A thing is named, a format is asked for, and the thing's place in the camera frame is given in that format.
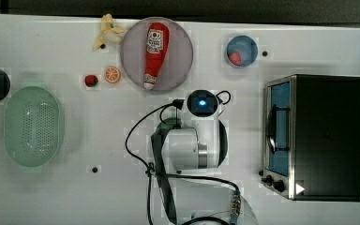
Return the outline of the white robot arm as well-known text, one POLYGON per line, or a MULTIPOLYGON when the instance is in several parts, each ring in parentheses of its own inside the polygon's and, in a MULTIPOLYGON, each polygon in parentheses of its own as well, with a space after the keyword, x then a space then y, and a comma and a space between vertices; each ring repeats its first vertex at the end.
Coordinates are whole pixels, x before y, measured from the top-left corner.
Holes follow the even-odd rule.
POLYGON ((171 225, 258 225, 240 188, 207 174, 228 153, 219 120, 224 104, 208 90, 195 90, 172 102, 178 114, 151 135, 157 184, 171 225))

